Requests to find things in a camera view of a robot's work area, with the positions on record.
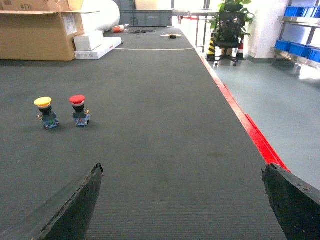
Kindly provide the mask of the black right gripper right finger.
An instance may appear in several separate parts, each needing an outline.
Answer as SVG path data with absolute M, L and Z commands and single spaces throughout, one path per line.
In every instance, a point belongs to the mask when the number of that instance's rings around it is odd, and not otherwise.
M 262 171 L 270 206 L 288 240 L 320 238 L 320 191 L 283 167 Z

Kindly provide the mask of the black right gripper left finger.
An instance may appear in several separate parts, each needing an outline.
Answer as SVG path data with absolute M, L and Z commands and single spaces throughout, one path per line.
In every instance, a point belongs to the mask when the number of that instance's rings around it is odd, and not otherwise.
M 100 193 L 103 168 L 97 163 L 31 214 L 0 234 L 2 240 L 84 240 Z

